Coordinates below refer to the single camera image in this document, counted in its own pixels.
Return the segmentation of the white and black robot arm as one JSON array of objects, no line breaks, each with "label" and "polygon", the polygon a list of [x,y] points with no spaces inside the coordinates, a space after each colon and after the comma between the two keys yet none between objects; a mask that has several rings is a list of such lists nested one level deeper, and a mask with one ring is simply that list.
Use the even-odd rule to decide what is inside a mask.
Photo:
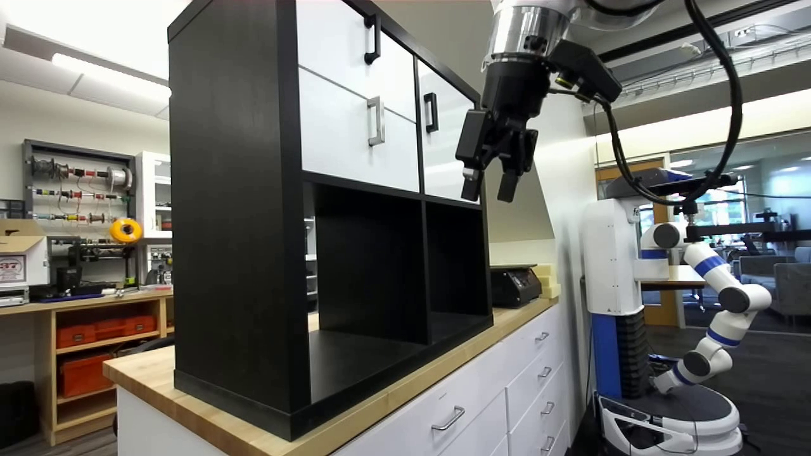
[{"label": "white and black robot arm", "polygon": [[455,160],[460,197],[477,200],[483,169],[502,163],[497,197],[508,203],[520,178],[534,163],[538,131],[527,127],[549,95],[549,77],[587,102],[616,102],[620,84],[600,59],[565,38],[571,22],[598,31],[631,29],[645,20],[662,0],[491,0],[493,29],[483,59],[483,95],[467,111]]}]

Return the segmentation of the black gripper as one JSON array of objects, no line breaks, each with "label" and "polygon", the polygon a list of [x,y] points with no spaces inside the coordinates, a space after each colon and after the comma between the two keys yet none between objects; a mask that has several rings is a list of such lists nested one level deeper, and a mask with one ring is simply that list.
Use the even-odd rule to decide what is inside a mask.
[{"label": "black gripper", "polygon": [[548,65],[539,59],[497,59],[487,65],[482,102],[467,115],[455,157],[463,163],[460,197],[478,200],[487,165],[503,169],[497,200],[512,203],[520,174],[529,169],[538,131],[527,127],[548,96]]}]

